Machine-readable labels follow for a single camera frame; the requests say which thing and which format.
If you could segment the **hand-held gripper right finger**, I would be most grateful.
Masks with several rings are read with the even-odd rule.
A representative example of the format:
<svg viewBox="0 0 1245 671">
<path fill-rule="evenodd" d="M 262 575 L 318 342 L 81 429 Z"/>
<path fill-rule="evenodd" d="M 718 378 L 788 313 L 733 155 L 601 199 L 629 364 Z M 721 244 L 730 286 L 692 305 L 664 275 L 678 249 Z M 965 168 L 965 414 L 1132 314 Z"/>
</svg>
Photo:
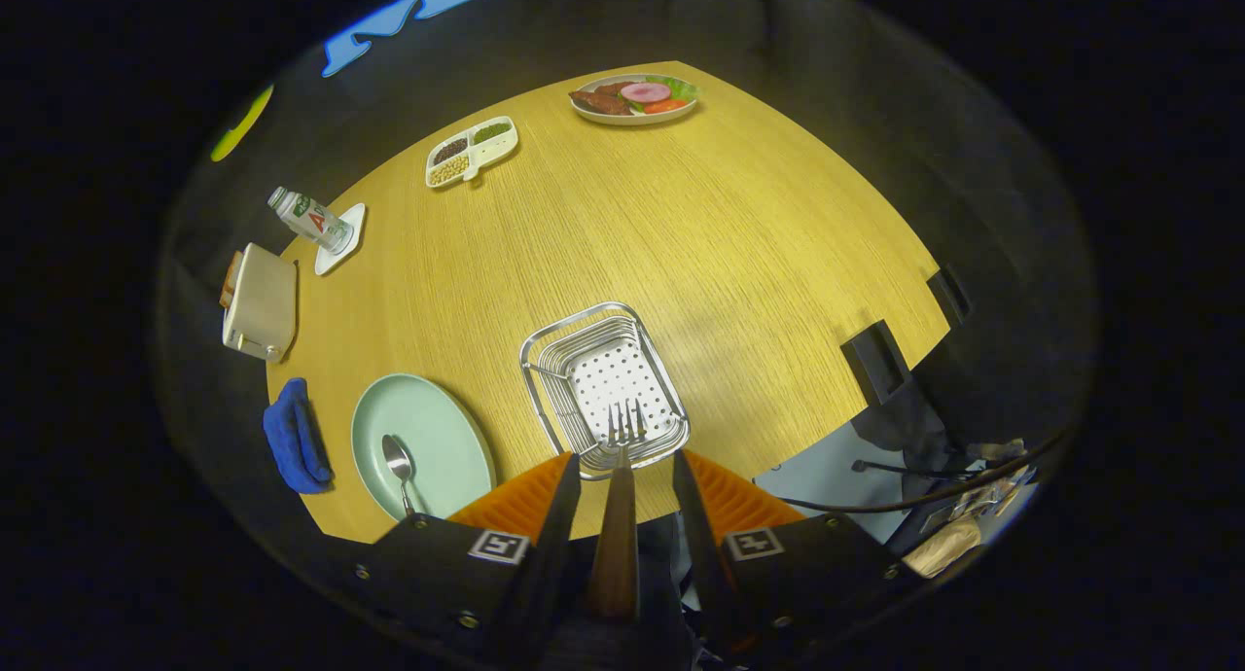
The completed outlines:
<svg viewBox="0 0 1245 671">
<path fill-rule="evenodd" d="M 801 515 L 692 449 L 672 469 L 703 635 L 727 662 L 810 662 L 919 591 L 848 515 Z"/>
</svg>

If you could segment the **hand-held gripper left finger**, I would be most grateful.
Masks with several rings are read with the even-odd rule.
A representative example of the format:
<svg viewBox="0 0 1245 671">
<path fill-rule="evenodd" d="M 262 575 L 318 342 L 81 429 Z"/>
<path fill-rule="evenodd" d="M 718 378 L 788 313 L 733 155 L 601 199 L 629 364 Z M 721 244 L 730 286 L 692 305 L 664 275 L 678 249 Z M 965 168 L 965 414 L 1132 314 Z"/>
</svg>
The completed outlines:
<svg viewBox="0 0 1245 671">
<path fill-rule="evenodd" d="M 337 564 L 337 593 L 459 670 L 533 670 L 547 652 L 580 497 L 565 452 L 454 517 L 406 515 Z"/>
</svg>

